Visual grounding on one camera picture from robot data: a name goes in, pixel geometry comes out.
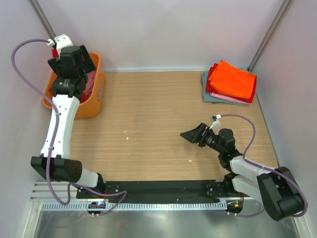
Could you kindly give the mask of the red t shirt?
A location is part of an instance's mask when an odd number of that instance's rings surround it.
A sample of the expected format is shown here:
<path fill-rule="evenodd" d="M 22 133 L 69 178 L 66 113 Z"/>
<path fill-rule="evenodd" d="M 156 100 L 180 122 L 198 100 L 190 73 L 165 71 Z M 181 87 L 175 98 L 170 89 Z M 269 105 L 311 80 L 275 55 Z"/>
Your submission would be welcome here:
<path fill-rule="evenodd" d="M 57 49 L 52 49 L 52 56 L 54 59 L 59 58 L 59 54 L 58 54 Z"/>

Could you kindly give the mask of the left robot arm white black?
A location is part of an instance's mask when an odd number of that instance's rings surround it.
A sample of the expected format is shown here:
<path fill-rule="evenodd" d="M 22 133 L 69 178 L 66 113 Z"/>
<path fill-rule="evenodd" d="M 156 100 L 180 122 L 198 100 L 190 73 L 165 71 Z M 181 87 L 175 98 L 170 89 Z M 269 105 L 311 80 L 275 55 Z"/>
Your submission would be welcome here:
<path fill-rule="evenodd" d="M 54 74 L 46 102 L 53 103 L 46 141 L 39 156 L 31 158 L 31 167 L 44 179 L 75 183 L 88 187 L 94 198 L 104 195 L 101 175 L 70 158 L 70 140 L 75 119 L 96 117 L 101 110 L 105 73 L 95 53 L 84 45 L 66 46 L 59 58 L 48 61 Z"/>

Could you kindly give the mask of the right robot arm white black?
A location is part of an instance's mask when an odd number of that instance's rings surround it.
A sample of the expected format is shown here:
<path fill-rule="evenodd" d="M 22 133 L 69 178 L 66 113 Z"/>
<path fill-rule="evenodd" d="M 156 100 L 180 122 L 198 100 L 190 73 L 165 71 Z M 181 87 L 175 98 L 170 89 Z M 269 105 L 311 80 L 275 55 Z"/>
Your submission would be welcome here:
<path fill-rule="evenodd" d="M 211 127 L 201 123 L 180 136 L 199 147 L 207 146 L 218 152 L 220 165 L 229 171 L 223 184 L 228 196 L 243 193 L 255 199 L 275 221 L 306 213 L 307 200 L 290 170 L 286 167 L 266 167 L 248 160 L 236 149 L 232 130 L 223 128 L 215 134 Z"/>

